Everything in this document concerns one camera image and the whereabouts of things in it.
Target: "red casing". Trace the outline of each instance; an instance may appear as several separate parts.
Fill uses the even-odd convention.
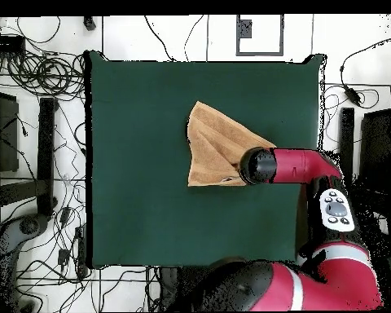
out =
[[[274,262],[272,268],[270,287],[251,311],[289,311],[292,308],[292,275],[282,263]],[[329,259],[319,265],[319,273],[326,278],[326,283],[298,274],[303,311],[369,311],[382,306],[376,276],[368,265],[351,258]]]
[[[311,183],[321,176],[335,176],[341,173],[335,165],[315,150],[272,148],[277,169],[272,183]]]

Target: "green table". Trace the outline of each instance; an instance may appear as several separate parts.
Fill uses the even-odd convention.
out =
[[[188,187],[187,119],[199,100],[278,147],[316,148],[322,55],[303,64],[85,57],[94,267],[295,259],[300,186]]]

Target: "brown towel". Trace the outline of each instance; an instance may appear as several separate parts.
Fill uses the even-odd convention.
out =
[[[254,147],[275,147],[201,102],[191,111],[187,136],[192,154],[188,186],[244,186],[238,172],[243,154]]]

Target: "button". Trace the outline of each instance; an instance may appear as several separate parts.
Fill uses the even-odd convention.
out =
[[[332,203],[327,203],[326,212],[330,216],[343,217],[348,214],[348,210],[345,208],[344,204],[336,203],[333,201]]]

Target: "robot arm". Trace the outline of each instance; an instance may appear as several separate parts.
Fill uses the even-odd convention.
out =
[[[264,260],[223,267],[225,275],[201,287],[194,310],[370,310],[382,304],[342,175],[330,160],[314,150],[253,148],[239,174],[248,185],[307,185],[309,242],[300,251],[301,270]],[[307,264],[321,278],[312,278]]]
[[[337,167],[315,150],[252,148],[240,161],[240,177],[258,183],[312,183],[319,178],[341,179]]]

